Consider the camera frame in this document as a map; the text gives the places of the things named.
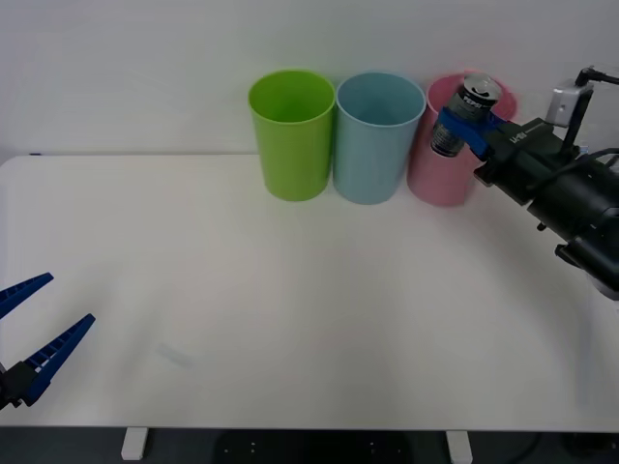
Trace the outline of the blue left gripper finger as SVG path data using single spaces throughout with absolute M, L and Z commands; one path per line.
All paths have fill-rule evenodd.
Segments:
M 93 314 L 87 314 L 29 358 L 3 372 L 1 408 L 35 404 L 95 321 Z
M 51 273 L 37 275 L 0 291 L 0 318 L 3 319 L 25 300 L 53 280 Z

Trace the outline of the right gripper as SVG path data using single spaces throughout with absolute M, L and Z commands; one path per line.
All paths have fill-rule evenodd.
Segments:
M 438 153 L 453 158 L 461 143 L 482 161 L 475 178 L 518 204 L 532 201 L 539 182 L 580 154 L 577 146 L 567 147 L 554 134 L 554 126 L 540 118 L 520 126 L 489 112 L 471 121 L 444 107 L 438 115 Z

